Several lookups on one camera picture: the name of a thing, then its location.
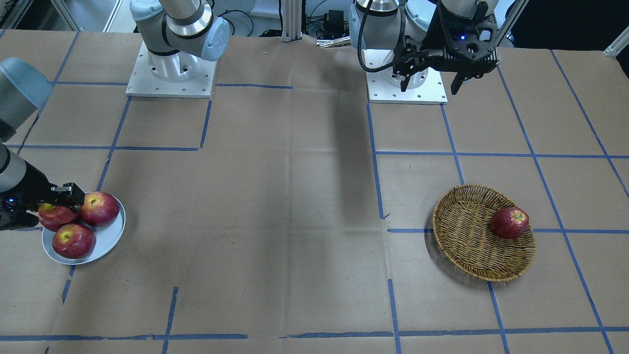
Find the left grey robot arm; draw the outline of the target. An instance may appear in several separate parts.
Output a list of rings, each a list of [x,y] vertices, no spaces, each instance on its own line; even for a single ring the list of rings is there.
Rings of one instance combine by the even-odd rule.
[[[387,74],[400,92],[420,87],[429,69],[451,72],[452,94],[498,67],[495,0],[355,0],[349,35],[360,67]]]

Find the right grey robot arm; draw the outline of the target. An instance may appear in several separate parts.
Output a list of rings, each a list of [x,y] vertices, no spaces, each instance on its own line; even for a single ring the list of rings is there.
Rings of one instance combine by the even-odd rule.
[[[230,38],[229,22],[206,0],[133,0],[130,13],[143,45],[126,94],[132,97],[209,98],[216,61]],[[40,203],[77,210],[84,193],[61,187],[6,147],[6,142],[53,91],[41,72],[19,58],[1,63],[1,229],[34,227]]]

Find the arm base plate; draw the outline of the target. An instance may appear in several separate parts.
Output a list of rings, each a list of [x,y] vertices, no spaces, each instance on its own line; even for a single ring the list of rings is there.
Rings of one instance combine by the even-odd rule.
[[[392,68],[366,74],[370,103],[440,105],[448,102],[440,72],[427,68],[409,78]]]
[[[184,52],[158,56],[142,43],[126,94],[143,98],[210,99],[213,96],[216,67],[216,62]]]

